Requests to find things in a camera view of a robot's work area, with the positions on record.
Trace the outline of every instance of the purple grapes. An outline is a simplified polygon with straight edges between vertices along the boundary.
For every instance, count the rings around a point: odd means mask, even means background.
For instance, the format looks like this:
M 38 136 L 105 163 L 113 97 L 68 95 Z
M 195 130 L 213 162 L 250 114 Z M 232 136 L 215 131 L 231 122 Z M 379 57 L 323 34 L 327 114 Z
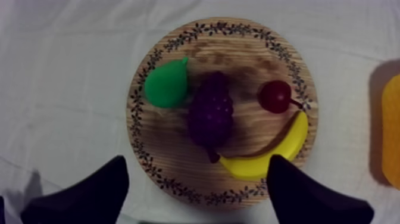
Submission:
M 208 150 L 224 145 L 232 133 L 232 114 L 227 77 L 216 71 L 201 84 L 189 107 L 187 124 L 193 142 Z

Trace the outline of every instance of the round wooden tray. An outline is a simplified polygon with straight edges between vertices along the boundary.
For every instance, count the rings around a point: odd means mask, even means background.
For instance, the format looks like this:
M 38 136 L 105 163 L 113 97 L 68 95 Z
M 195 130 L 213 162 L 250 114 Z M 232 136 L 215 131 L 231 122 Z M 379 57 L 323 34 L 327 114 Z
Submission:
M 293 163 L 305 163 L 314 143 L 318 105 L 314 82 L 294 47 L 273 30 L 239 18 L 208 18 L 170 32 L 146 55 L 130 85 L 127 127 L 130 143 L 149 177 L 166 193 L 201 207 L 238 209 L 268 198 L 265 179 L 234 179 L 221 164 L 210 164 L 207 154 L 188 137 L 187 107 L 156 108 L 143 96 L 149 72 L 168 61 L 189 57 L 190 94 L 205 73 L 222 71 L 230 79 L 235 130 L 218 149 L 223 155 L 264 152 L 282 140 L 288 121 L 299 110 L 291 105 L 271 114 L 257 102 L 258 88 L 271 80 L 291 84 L 309 119 L 307 141 Z

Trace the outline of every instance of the yellow object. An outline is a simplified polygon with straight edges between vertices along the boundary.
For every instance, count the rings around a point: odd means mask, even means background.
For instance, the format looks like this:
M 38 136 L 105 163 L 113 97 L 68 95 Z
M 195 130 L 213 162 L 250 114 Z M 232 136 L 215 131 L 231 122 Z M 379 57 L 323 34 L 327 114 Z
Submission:
M 400 189 L 400 75 L 393 77 L 382 94 L 382 170 L 388 181 Z
M 237 179 L 258 181 L 267 176 L 270 159 L 281 155 L 292 161 L 302 148 L 308 131 L 307 115 L 300 111 L 282 142 L 272 150 L 255 157 L 221 156 L 220 163 Z

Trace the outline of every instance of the wood grain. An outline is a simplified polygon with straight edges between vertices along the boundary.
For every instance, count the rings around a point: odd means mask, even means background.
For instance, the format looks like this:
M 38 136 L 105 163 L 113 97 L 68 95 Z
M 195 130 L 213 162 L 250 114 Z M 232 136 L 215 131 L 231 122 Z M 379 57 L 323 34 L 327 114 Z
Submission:
M 215 33 L 213 27 L 221 29 Z M 277 50 L 271 49 L 271 43 Z M 280 58 L 281 51 L 290 57 Z M 259 154 L 282 140 L 288 121 L 299 108 L 291 105 L 283 114 L 271 114 L 260 107 L 256 96 L 265 82 L 289 83 L 292 98 L 304 104 L 310 123 L 307 141 L 293 161 L 296 166 L 305 163 L 318 122 L 315 86 L 306 65 L 291 44 L 265 26 L 239 18 L 208 18 L 163 37 L 143 59 L 130 85 L 126 108 L 129 139 L 143 169 L 160 188 L 179 200 L 210 209 L 231 210 L 259 203 L 268 197 L 264 180 L 232 178 L 222 165 L 210 164 L 205 151 L 190 141 L 185 120 L 190 97 L 180 108 L 161 109 L 143 96 L 143 81 L 150 70 L 183 57 L 189 57 L 189 95 L 207 73 L 219 70 L 229 77 L 235 129 L 228 143 L 218 149 L 227 157 Z

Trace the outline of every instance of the red cherry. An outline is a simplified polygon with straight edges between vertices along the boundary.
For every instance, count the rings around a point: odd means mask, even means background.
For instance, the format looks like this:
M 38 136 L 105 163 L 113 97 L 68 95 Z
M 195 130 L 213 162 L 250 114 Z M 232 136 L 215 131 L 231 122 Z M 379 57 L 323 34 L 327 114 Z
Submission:
M 258 94 L 259 104 L 272 113 L 283 113 L 290 103 L 301 107 L 301 104 L 291 99 L 292 90 L 289 84 L 276 80 L 266 83 Z

